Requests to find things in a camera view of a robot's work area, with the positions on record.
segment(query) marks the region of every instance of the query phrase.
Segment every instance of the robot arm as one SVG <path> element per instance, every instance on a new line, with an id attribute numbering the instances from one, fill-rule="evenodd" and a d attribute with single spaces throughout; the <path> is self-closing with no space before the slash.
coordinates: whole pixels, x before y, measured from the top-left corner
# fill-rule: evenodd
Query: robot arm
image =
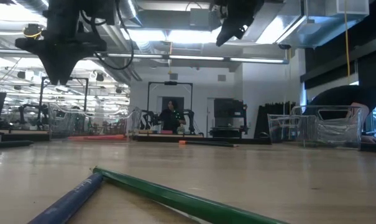
<path id="1" fill-rule="evenodd" d="M 194 127 L 195 112 L 193 112 L 192 110 L 185 109 L 185 110 L 183 110 L 183 115 L 188 116 L 188 118 L 189 118 L 189 132 L 191 134 L 194 134 L 195 133 L 195 127 Z"/>

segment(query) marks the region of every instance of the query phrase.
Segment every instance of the plastic container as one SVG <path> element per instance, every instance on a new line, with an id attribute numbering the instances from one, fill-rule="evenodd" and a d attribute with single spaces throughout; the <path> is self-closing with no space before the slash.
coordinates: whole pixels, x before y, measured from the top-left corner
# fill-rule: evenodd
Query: plastic container
<path id="1" fill-rule="evenodd" d="M 113 112 L 83 112 L 48 106 L 50 139 L 70 141 L 130 141 L 139 129 L 141 110 L 122 106 Z"/>
<path id="2" fill-rule="evenodd" d="M 360 149 L 362 110 L 353 106 L 296 106 L 291 115 L 268 115 L 272 142 L 303 147 Z"/>

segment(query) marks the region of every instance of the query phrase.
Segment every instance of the table surface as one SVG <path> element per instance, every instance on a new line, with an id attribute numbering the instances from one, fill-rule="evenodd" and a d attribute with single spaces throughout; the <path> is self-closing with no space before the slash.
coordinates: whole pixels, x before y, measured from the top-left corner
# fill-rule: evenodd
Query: table surface
<path id="1" fill-rule="evenodd" d="M 50 142 L 0 149 L 0 223 L 26 223 L 99 165 L 288 223 L 376 223 L 376 153 Z M 192 223 L 110 184 L 70 223 Z"/>

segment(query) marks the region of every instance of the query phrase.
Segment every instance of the ceiling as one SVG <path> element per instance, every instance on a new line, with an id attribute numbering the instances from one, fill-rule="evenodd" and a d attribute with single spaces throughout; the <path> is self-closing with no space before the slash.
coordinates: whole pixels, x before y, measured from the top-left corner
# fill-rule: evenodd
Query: ceiling
<path id="1" fill-rule="evenodd" d="M 39 9 L 46 6 L 43 5 L 45 0 L 24 1 L 38 2 Z M 137 54 L 173 54 L 173 55 L 195 55 L 195 56 L 211 56 L 211 57 L 255 57 L 255 58 L 272 58 L 283 59 L 286 52 L 274 44 L 274 39 L 285 32 L 297 22 L 304 12 L 302 11 L 300 0 L 265 0 L 264 6 L 257 13 L 254 23 L 249 27 L 242 40 L 231 39 L 221 47 L 215 45 L 216 37 L 220 28 L 208 25 L 207 28 L 199 27 L 197 23 L 206 22 L 205 20 L 196 21 L 192 25 L 192 15 L 202 16 L 209 14 L 211 17 L 215 11 L 209 12 L 212 6 L 211 0 L 200 0 L 191 2 L 181 0 L 160 1 L 160 0 L 138 0 L 136 1 L 138 8 L 138 18 L 140 18 L 145 27 L 139 27 L 131 21 L 126 21 L 127 28 L 132 34 L 134 40 L 134 51 Z M 27 9 L 19 4 L 0 4 L 0 49 L 16 49 L 14 42 L 17 38 L 24 37 L 22 35 L 23 28 L 29 23 L 40 24 L 46 26 L 46 19 L 40 15 L 39 11 L 35 11 L 34 7 Z M 90 31 L 89 26 L 85 25 L 86 31 Z M 98 27 L 98 32 L 108 45 L 109 53 L 129 54 L 130 41 L 119 26 L 102 25 Z M 294 41 L 301 40 L 295 36 L 289 36 L 287 39 Z M 142 48 L 142 42 L 150 45 L 149 50 Z M 27 99 L 26 94 L 38 94 L 41 77 L 46 76 L 45 70 L 37 58 L 23 58 L 21 55 L 0 54 L 0 90 L 7 91 L 12 94 L 13 100 L 18 98 Z M 121 67 L 126 63 L 127 59 L 123 58 L 107 58 L 106 62 L 112 66 Z M 163 60 L 163 59 L 134 59 L 133 66 L 128 69 L 117 71 L 104 67 L 97 60 L 81 61 L 73 72 L 73 77 L 89 78 L 89 95 L 91 96 L 119 96 L 121 103 L 129 101 L 129 89 L 131 81 L 141 81 L 139 73 L 134 68 L 156 68 L 156 67 L 193 67 L 193 68 L 228 68 L 230 72 L 234 72 L 239 66 L 235 62 L 211 62 L 200 60 Z M 33 73 L 31 80 L 21 79 L 17 77 L 19 71 Z M 104 81 L 97 82 L 96 74 L 103 73 Z M 19 84 L 22 90 L 16 90 L 14 86 Z M 55 86 L 48 86 L 45 89 L 47 94 L 63 94 L 63 95 L 81 95 L 83 93 L 82 84 L 72 80 L 68 83 L 70 91 L 60 92 Z M 116 94 L 117 86 L 123 87 L 122 94 Z M 36 101 L 36 95 L 31 95 L 27 101 Z M 48 97 L 46 100 L 54 100 L 54 97 Z M 80 100 L 74 99 L 74 103 L 81 105 Z"/>

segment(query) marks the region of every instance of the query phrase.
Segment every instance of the fluorescent light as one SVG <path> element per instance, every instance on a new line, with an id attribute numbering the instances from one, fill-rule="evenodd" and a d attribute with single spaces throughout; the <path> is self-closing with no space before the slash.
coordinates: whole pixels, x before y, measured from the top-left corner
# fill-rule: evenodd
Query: fluorescent light
<path id="1" fill-rule="evenodd" d="M 285 32 L 278 40 L 276 40 L 276 43 L 280 43 L 283 40 L 285 40 L 290 34 L 294 32 L 304 21 L 306 20 L 306 16 L 303 16 L 299 21 L 297 21 L 292 27 L 289 28 L 287 32 Z"/>
<path id="2" fill-rule="evenodd" d="M 0 35 L 23 35 L 23 32 L 0 32 Z"/>
<path id="3" fill-rule="evenodd" d="M 212 32 L 198 30 L 172 30 L 167 40 L 180 44 L 215 43 L 220 31 L 220 28 L 215 29 Z"/>
<path id="4" fill-rule="evenodd" d="M 41 0 L 41 2 L 48 7 L 48 1 L 47 0 Z"/>
<path id="5" fill-rule="evenodd" d="M 249 62 L 249 63 L 286 63 L 280 59 L 264 59 L 264 58 L 231 58 L 231 62 Z"/>
<path id="6" fill-rule="evenodd" d="M 284 30 L 283 21 L 276 17 L 268 27 L 262 32 L 261 36 L 255 42 L 256 44 L 273 44 L 282 35 Z"/>
<path id="7" fill-rule="evenodd" d="M 185 59 L 185 60 L 224 60 L 223 57 L 202 57 L 202 56 L 190 56 L 190 55 L 170 55 L 170 59 Z"/>
<path id="8" fill-rule="evenodd" d="M 56 86 L 55 89 L 58 89 L 60 91 L 69 91 L 69 89 L 67 87 L 64 87 L 64 86 Z"/>
<path id="9" fill-rule="evenodd" d="M 126 40 L 129 40 L 129 36 L 121 29 L 123 36 Z M 128 29 L 131 39 L 133 41 L 164 41 L 165 35 L 162 30 L 147 30 L 147 29 Z"/>
<path id="10" fill-rule="evenodd" d="M 129 57 L 131 57 L 131 54 L 108 54 L 108 56 L 109 57 L 129 58 Z M 156 59 L 156 58 L 163 58 L 163 55 L 134 54 L 134 58 Z"/>
<path id="11" fill-rule="evenodd" d="M 10 86 L 16 86 L 16 85 L 19 85 L 19 86 L 35 86 L 35 87 L 40 87 L 41 84 L 38 84 L 38 83 L 9 83 L 9 82 L 6 82 L 6 83 L 0 83 L 0 85 L 3 85 L 3 86 L 6 86 L 6 85 L 10 85 Z M 56 87 L 58 89 L 60 88 L 64 88 L 63 90 L 61 91 L 67 91 L 66 89 L 67 88 L 86 88 L 86 86 L 84 85 L 66 85 L 66 86 L 55 86 L 55 85 L 47 85 L 47 87 Z M 100 86 L 88 86 L 89 89 L 102 89 L 102 88 L 106 88 L 106 87 L 110 87 L 110 88 L 114 88 L 115 86 L 114 85 L 100 85 Z"/>
<path id="12" fill-rule="evenodd" d="M 0 4 L 0 20 L 45 24 L 45 18 L 43 16 L 30 12 L 20 4 Z"/>
<path id="13" fill-rule="evenodd" d="M 39 98 L 40 93 L 7 93 L 8 96 L 27 96 L 27 97 L 34 97 L 34 98 Z M 44 93 L 43 97 L 45 98 L 51 98 L 51 97 L 63 97 L 65 99 L 74 99 L 74 100 L 84 100 L 84 95 L 65 95 L 65 94 L 48 94 Z M 87 96 L 87 100 L 97 100 L 98 98 L 100 99 L 127 99 L 125 95 L 119 95 L 119 96 Z"/>

